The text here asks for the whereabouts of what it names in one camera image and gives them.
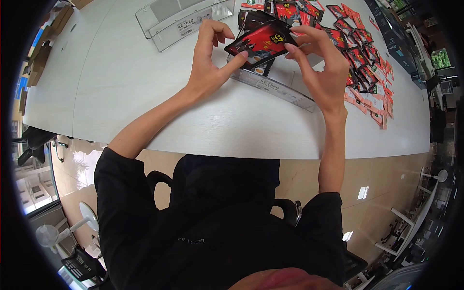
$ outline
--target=white table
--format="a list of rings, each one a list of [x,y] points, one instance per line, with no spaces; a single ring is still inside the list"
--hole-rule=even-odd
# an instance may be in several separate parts
[[[175,94],[190,75],[197,33],[159,53],[146,40],[135,12],[150,0],[94,0],[76,10],[55,41],[39,84],[31,88],[24,123],[108,143],[129,122]],[[339,4],[322,0],[323,5]],[[394,71],[394,116],[380,130],[355,106],[348,110],[346,157],[368,158],[429,151],[430,120],[426,91],[386,55],[387,47],[363,1],[346,5],[361,14],[375,45]],[[240,1],[224,20],[235,35]],[[322,25],[335,17],[326,10]],[[77,22],[73,32],[68,31]],[[223,45],[213,62],[226,63]],[[229,80],[209,102],[176,118],[148,149],[230,157],[319,159],[324,143],[322,114],[309,113],[263,91]]]

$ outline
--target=black box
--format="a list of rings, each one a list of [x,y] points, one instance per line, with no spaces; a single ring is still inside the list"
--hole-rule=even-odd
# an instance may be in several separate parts
[[[396,59],[396,61],[409,74],[417,72],[416,64],[414,62],[414,43],[409,39],[409,35],[406,30],[396,21],[393,15],[386,8],[383,6],[379,7],[375,0],[364,1],[374,14],[375,21],[379,25],[380,32],[382,32],[382,36],[387,44],[390,55],[393,56],[393,58]]]

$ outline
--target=fingernail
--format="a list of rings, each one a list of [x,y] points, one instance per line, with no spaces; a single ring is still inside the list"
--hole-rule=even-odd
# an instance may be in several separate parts
[[[242,51],[239,54],[242,55],[244,58],[248,58],[248,52],[247,51]]]
[[[294,46],[293,44],[285,42],[284,46],[285,46],[285,49],[288,50],[288,52],[290,52],[290,53],[295,52],[296,46]]]

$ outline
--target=hand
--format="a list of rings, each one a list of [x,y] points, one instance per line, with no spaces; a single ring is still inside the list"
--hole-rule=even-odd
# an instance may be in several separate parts
[[[289,51],[285,58],[294,58],[298,62],[303,81],[325,117],[327,115],[346,117],[343,98],[349,71],[348,61],[332,44],[325,31],[310,26],[292,27],[291,30],[306,34],[296,39],[298,45],[311,44],[298,48],[285,43],[285,48]],[[324,71],[313,70],[306,58],[310,53],[324,58]]]
[[[218,47],[218,42],[226,43],[226,38],[235,39],[229,26],[214,20],[203,20],[193,52],[192,72],[185,87],[194,96],[194,103],[217,91],[248,58],[248,52],[241,52],[221,69],[215,66],[211,61],[213,46]]]

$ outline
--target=forearm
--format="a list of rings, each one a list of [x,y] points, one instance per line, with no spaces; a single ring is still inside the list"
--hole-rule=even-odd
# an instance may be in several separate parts
[[[127,125],[108,148],[121,156],[136,158],[153,137],[172,119],[192,105],[194,97],[185,88]]]
[[[340,192],[345,174],[345,125],[347,112],[325,118],[325,144],[319,166],[319,193]]]

